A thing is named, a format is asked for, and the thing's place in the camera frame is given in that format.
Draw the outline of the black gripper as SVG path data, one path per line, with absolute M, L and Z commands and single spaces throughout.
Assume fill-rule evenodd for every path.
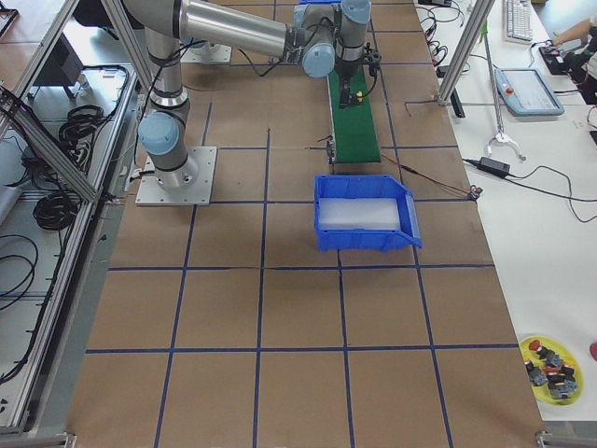
M 359 64 L 336 64 L 335 73 L 339 78 L 339 108 L 354 105 L 354 92 L 352 92 L 352 80 L 358 75 Z

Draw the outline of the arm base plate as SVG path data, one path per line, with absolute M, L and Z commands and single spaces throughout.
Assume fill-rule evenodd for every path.
M 150 157 L 136 195 L 139 206 L 206 206 L 211 202 L 217 148 L 189 147 L 186 164 L 176 171 L 156 169 Z

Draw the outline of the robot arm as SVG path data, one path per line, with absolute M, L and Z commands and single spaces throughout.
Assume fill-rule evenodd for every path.
M 301 4 L 291 23 L 269 6 L 126 1 L 140 22 L 151 82 L 137 134 L 141 186 L 214 203 L 309 201 L 317 175 L 378 175 L 370 112 L 376 72 L 367 1 Z

